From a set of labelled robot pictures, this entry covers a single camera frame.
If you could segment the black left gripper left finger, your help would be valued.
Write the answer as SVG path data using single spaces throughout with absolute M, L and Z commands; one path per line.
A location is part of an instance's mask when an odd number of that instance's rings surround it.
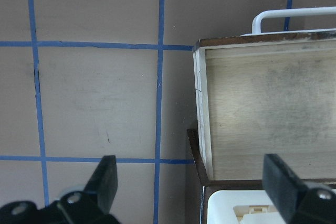
M 1 223 L 117 223 L 110 214 L 116 192 L 116 157 L 104 156 L 83 190 L 71 191 L 42 209 L 26 200 L 5 204 Z

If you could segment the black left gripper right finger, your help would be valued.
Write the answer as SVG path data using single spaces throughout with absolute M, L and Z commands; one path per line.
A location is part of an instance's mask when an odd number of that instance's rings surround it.
M 285 223 L 335 223 L 332 188 L 302 180 L 279 155 L 264 155 L 262 184 Z

